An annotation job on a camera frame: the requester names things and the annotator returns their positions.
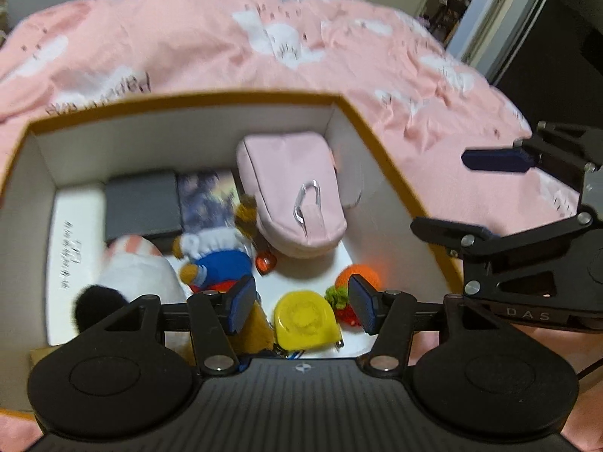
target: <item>white plush toy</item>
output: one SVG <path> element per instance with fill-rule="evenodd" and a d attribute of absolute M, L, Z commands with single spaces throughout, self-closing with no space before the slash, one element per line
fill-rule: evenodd
<path fill-rule="evenodd" d="M 141 236 L 122 236 L 108 248 L 97 283 L 75 302 L 79 332 L 144 294 L 158 295 L 162 304 L 186 301 L 174 269 L 155 245 Z"/>

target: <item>bed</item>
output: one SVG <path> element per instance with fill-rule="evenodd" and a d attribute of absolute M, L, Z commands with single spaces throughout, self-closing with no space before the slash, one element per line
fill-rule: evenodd
<path fill-rule="evenodd" d="M 0 51 L 0 170 L 29 120 L 135 95 L 237 89 L 343 96 L 434 217 L 506 235 L 575 213 L 577 194 L 539 172 L 466 170 L 466 147 L 509 145 L 529 125 L 417 21 L 360 0 L 77 0 L 32 14 Z M 433 299 L 429 288 L 419 296 Z M 526 331 L 577 371 L 603 354 L 597 336 Z M 416 342 L 415 354 L 435 344 Z M 583 450 L 603 446 L 601 397 L 601 383 L 585 389 L 566 426 Z"/>

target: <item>black circular pad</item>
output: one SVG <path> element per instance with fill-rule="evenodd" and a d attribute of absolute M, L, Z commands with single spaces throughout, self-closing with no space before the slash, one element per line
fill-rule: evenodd
<path fill-rule="evenodd" d="M 557 431 L 578 397 L 568 362 L 513 328 L 462 330 L 417 362 L 412 384 L 435 418 L 490 439 Z"/>
<path fill-rule="evenodd" d="M 83 333 L 34 367 L 28 396 L 48 431 L 132 436 L 171 418 L 192 391 L 186 362 L 139 332 Z"/>
<path fill-rule="evenodd" d="M 92 357 L 77 364 L 69 381 L 90 396 L 112 396 L 127 391 L 141 377 L 136 362 L 123 357 Z"/>

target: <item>logo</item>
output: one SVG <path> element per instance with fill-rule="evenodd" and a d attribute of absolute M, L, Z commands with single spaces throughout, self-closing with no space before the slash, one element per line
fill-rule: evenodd
<path fill-rule="evenodd" d="M 299 363 L 293 368 L 303 374 L 312 370 L 312 366 L 308 363 Z"/>
<path fill-rule="evenodd" d="M 489 302 L 488 305 L 490 311 L 497 316 L 518 321 L 542 321 L 548 324 L 566 324 L 569 317 L 569 314 L 563 310 L 547 307 L 508 305 L 498 302 Z"/>

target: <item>knitted strawberry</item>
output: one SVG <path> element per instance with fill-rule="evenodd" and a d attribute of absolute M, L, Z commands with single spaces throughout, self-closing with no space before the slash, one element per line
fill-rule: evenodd
<path fill-rule="evenodd" d="M 324 298 L 333 308 L 337 321 L 348 323 L 350 326 L 360 324 L 358 317 L 354 313 L 354 309 L 350 306 L 347 287 L 329 287 Z"/>

